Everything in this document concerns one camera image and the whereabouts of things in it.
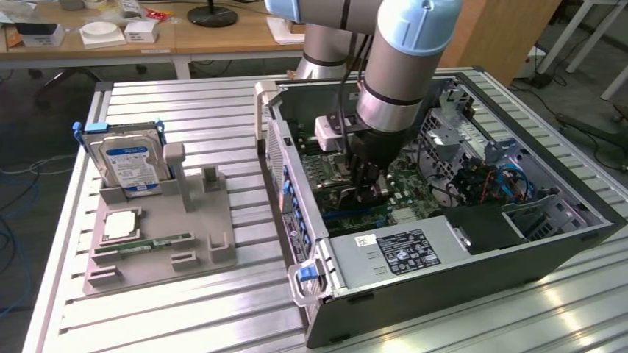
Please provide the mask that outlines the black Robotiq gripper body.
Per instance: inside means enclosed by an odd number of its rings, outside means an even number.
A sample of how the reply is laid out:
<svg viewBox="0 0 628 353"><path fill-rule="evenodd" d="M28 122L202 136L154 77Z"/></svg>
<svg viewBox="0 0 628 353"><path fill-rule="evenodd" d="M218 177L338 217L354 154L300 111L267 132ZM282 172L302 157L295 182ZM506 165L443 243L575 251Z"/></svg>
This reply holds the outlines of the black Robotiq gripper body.
<svg viewBox="0 0 628 353"><path fill-rule="evenodd" d="M387 172L406 144L404 131L386 133L375 129L356 132L348 139L351 177L376 177Z"/></svg>

